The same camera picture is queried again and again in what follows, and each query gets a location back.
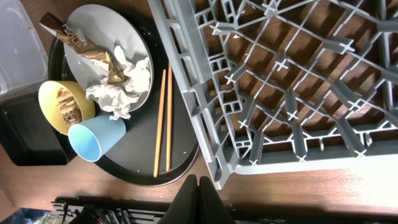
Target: blue cup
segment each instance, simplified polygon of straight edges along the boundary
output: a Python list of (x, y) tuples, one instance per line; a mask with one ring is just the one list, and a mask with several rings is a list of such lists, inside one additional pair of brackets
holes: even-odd
[(109, 120), (108, 115), (74, 124), (69, 128), (69, 142), (75, 152), (88, 162), (96, 162), (126, 133), (123, 120)]

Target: chocolate wrapper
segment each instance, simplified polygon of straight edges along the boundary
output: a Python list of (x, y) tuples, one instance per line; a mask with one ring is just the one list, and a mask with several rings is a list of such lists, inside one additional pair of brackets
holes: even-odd
[(100, 49), (89, 40), (80, 37), (53, 14), (49, 12), (44, 14), (40, 20), (40, 25), (73, 48), (77, 54), (89, 59), (97, 67), (108, 72), (108, 83), (122, 83), (124, 81), (123, 70), (108, 51)]

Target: container lid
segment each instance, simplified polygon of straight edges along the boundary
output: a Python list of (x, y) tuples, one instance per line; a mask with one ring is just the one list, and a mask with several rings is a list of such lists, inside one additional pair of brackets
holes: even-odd
[(47, 54), (18, 0), (0, 1), (0, 30), (0, 95), (47, 79)]

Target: chopstick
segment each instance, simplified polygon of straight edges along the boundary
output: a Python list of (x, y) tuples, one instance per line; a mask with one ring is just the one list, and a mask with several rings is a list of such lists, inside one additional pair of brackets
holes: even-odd
[(166, 86), (166, 69), (163, 70), (162, 87), (160, 88), (160, 103), (159, 103), (159, 115), (157, 118), (154, 177), (157, 177), (157, 175), (159, 174), (159, 157), (160, 157), (160, 147), (162, 146), (162, 127), (163, 127), (165, 86)]
[(173, 71), (169, 62), (169, 82), (167, 85), (167, 154), (166, 154), (166, 171), (171, 168), (172, 154), (172, 100), (173, 100)]

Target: plastic grid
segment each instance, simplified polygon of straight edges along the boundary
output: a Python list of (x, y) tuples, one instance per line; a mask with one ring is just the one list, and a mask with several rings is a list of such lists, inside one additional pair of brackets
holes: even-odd
[[(219, 16), (216, 10), (218, 1), (221, 3), (226, 22), (217, 20)], [(264, 1), (262, 4), (242, 0), (235, 9), (232, 0), (208, 0), (209, 7), (195, 13), (193, 1), (149, 1), (202, 153), (217, 189), (223, 188), (229, 175), (233, 172), (265, 174), (270, 172), (339, 169), (366, 166), (381, 157), (385, 162), (388, 159), (396, 159), (398, 141), (373, 142), (371, 133), (397, 129), (396, 127), (398, 127), (397, 103), (394, 104), (392, 92), (393, 85), (398, 84), (398, 74), (397, 66), (390, 63), (388, 38), (391, 32), (398, 31), (398, 23), (395, 21), (398, 10), (392, 18), (388, 19), (386, 2), (375, 1), (377, 17), (373, 17), (360, 8), (364, 0), (360, 0), (353, 5), (330, 0), (332, 4), (342, 7), (346, 12), (335, 28), (329, 31), (329, 35), (322, 37), (305, 28), (307, 19), (320, 2), (322, 1), (306, 0), (280, 9), (281, 0)], [(281, 16), (284, 12), (306, 4), (309, 4), (310, 7), (300, 24)], [(244, 8), (246, 6), (261, 10), (262, 16), (240, 24), (238, 22), (239, 17), (245, 13)], [(353, 16), (363, 17), (377, 24), (377, 31), (372, 34), (365, 47), (358, 52), (352, 46), (353, 39), (338, 37), (341, 28)], [(296, 28), (293, 37), (282, 51), (275, 51), (259, 41), (273, 18)], [(241, 32), (242, 28), (258, 22), (261, 22), (262, 27), (259, 29), (256, 38), (250, 38)], [(220, 38), (222, 53), (210, 54), (204, 31), (206, 27), (211, 27), (212, 35)], [(287, 56), (289, 47), (300, 32), (304, 32), (322, 42), (317, 53), (310, 59), (310, 63), (305, 65)], [(231, 38), (244, 38), (251, 44), (241, 63), (235, 63), (229, 58), (227, 43)], [(382, 65), (366, 58), (367, 53), (376, 41), (379, 44)], [(256, 47), (275, 55), (275, 62), (267, 74), (257, 74), (246, 66)], [(334, 80), (320, 75), (313, 69), (326, 50), (353, 57), (352, 61)], [(342, 81), (360, 63), (365, 63), (381, 73), (380, 78), (362, 95), (355, 93)], [(302, 72), (291, 88), (285, 89), (270, 82), (269, 79), (274, 72), (289, 69), (292, 66), (298, 67)], [(226, 73), (224, 76), (227, 79), (226, 85), (232, 84), (231, 88), (225, 88), (226, 85), (220, 84), (219, 74), (221, 72)], [(238, 80), (245, 73), (252, 75), (262, 83), (253, 97), (239, 91)], [(317, 103), (304, 100), (295, 92), (308, 76), (321, 79), (330, 85), (327, 91), (319, 97)], [(209, 89), (208, 80), (212, 80), (214, 83), (213, 91)], [(283, 100), (277, 105), (276, 109), (268, 108), (256, 101), (261, 90), (265, 88), (274, 88), (284, 94)], [(372, 100), (380, 88), (382, 88), (384, 106), (379, 106)], [(331, 93), (347, 109), (346, 113), (339, 118), (327, 113), (322, 108), (325, 99)], [(224, 100), (225, 94), (234, 94), (234, 99)], [(303, 104), (310, 111), (300, 121), (299, 110), (297, 109), (298, 103)], [(348, 122), (349, 117), (364, 106), (382, 111), (384, 118), (377, 124), (351, 126)], [(251, 124), (254, 111), (257, 109), (270, 118), (258, 129)], [(231, 120), (233, 114), (240, 114), (238, 122), (240, 128), (246, 130), (247, 135), (236, 137)], [(307, 131), (302, 126), (316, 114), (329, 118), (334, 121), (335, 125), (327, 130)], [(264, 132), (274, 121), (290, 127), (292, 132), (285, 136), (269, 137), (265, 135)], [(341, 136), (345, 145), (324, 146), (323, 139), (333, 136)], [(317, 140), (319, 147), (311, 148), (308, 151), (308, 140)], [(291, 143), (293, 151), (263, 152), (265, 147), (283, 142)]]

